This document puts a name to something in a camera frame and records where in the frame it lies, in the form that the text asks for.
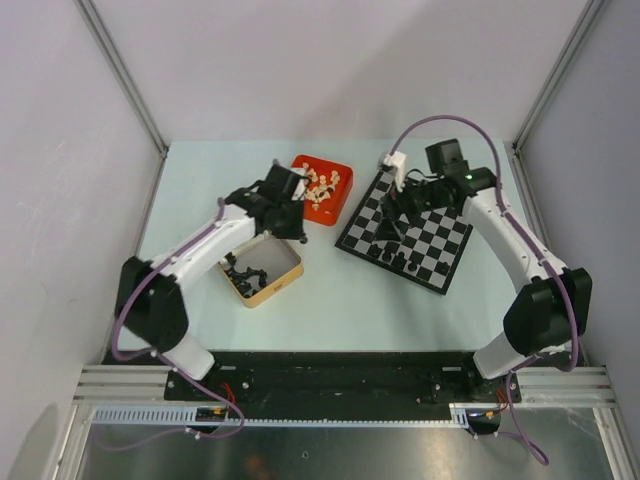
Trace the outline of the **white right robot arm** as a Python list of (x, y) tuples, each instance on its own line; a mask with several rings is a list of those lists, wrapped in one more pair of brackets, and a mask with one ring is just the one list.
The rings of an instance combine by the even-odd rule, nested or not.
[(413, 179), (401, 152), (382, 156), (380, 168), (394, 180), (380, 202), (377, 240), (398, 241), (399, 222), (415, 224), (427, 211), (451, 208), (479, 233), (512, 282), (516, 297), (503, 328), (473, 355), (475, 367), (461, 376), (463, 393), (484, 401), (497, 389), (497, 377), (555, 354), (569, 345), (562, 370), (578, 361), (579, 338), (586, 329), (593, 282), (583, 268), (570, 269), (515, 215), (504, 196), (497, 170), (472, 169), (455, 140), (427, 150), (433, 176)]

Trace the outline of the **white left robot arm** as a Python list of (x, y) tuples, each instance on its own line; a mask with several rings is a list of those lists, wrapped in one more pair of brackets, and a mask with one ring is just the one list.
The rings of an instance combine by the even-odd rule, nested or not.
[(111, 351), (120, 362), (155, 353), (186, 374), (197, 398), (221, 387), (215, 357), (189, 332), (186, 289), (237, 248), (267, 233), (281, 240), (307, 241), (302, 168), (275, 162), (266, 177), (218, 200), (213, 219), (178, 246), (154, 259), (132, 256), (122, 265)]

